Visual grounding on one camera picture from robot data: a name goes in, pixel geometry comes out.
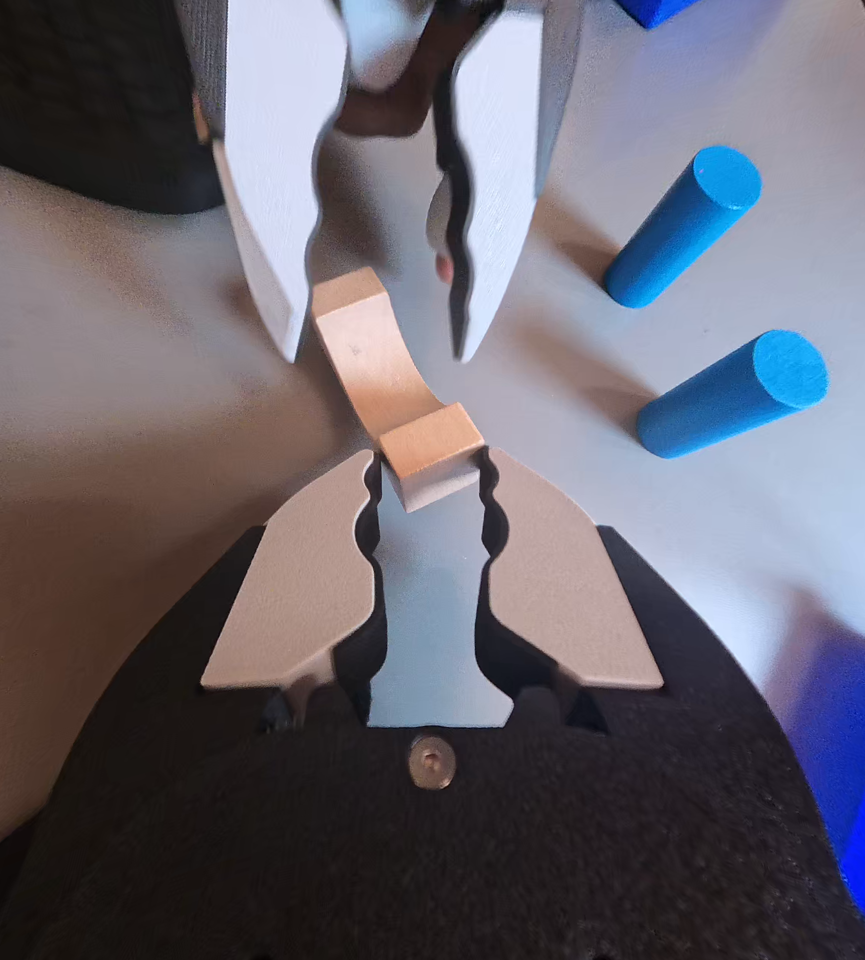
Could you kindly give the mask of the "blue wooden cylinder block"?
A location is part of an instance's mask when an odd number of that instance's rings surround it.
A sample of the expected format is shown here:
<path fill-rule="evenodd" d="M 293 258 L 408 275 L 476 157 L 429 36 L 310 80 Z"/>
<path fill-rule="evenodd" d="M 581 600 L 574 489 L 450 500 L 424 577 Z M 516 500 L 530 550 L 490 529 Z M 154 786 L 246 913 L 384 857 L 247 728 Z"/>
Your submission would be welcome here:
<path fill-rule="evenodd" d="M 829 383 L 809 340 L 769 330 L 643 406 L 636 436 L 650 453 L 676 459 L 808 410 Z"/>
<path fill-rule="evenodd" d="M 743 153 L 699 150 L 604 274 L 621 306 L 653 303 L 760 200 L 762 176 Z"/>

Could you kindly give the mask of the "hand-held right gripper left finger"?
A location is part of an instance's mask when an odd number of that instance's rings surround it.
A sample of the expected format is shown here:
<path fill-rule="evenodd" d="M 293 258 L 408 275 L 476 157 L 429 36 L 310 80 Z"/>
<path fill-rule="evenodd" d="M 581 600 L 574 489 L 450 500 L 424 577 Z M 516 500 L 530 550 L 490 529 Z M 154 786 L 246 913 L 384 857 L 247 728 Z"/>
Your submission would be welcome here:
<path fill-rule="evenodd" d="M 210 654 L 204 690 L 279 691 L 301 723 L 338 686 L 362 724 L 388 654 L 378 506 L 382 468 L 360 450 L 300 489 L 265 523 Z"/>

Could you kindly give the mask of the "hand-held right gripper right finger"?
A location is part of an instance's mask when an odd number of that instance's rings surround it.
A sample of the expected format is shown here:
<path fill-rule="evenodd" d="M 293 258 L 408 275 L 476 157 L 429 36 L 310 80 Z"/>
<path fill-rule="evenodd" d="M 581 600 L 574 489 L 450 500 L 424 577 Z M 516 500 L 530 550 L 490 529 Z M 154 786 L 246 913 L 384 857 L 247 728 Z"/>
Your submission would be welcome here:
<path fill-rule="evenodd" d="M 498 447 L 480 463 L 481 673 L 508 697 L 561 684 L 660 690 L 664 679 L 591 516 Z"/>

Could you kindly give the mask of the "black wrist rest pad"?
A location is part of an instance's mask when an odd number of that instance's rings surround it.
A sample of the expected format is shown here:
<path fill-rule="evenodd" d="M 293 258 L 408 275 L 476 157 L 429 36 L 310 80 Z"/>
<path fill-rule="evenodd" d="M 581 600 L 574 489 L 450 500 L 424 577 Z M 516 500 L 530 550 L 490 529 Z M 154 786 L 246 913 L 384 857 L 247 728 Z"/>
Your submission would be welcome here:
<path fill-rule="evenodd" d="M 0 1 L 0 165 L 127 210 L 221 206 L 180 9 Z"/>

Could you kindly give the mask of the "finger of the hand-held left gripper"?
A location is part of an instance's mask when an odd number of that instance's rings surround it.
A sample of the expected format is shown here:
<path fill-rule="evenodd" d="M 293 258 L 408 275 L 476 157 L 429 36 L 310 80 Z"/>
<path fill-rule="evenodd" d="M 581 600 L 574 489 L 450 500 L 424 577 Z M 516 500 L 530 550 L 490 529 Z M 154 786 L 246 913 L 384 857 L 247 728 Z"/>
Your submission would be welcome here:
<path fill-rule="evenodd" d="M 294 363 L 321 222 L 319 153 L 347 87 L 342 14 L 329 1 L 173 6 L 249 293 Z"/>
<path fill-rule="evenodd" d="M 452 267 L 453 357 L 470 361 L 507 292 L 575 75 L 583 2 L 486 2 L 432 100 L 442 173 L 426 238 Z"/>

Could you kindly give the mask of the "natural wooden arch block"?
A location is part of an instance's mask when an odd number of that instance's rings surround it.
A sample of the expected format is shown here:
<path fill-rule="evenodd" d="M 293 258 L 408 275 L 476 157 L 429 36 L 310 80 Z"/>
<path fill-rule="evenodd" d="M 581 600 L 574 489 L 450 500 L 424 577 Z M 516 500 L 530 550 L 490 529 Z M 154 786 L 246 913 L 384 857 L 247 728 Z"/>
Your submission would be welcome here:
<path fill-rule="evenodd" d="M 375 271 L 362 268 L 315 284 L 310 315 L 403 510 L 478 483 L 486 442 L 461 403 L 446 404 L 428 387 Z"/>

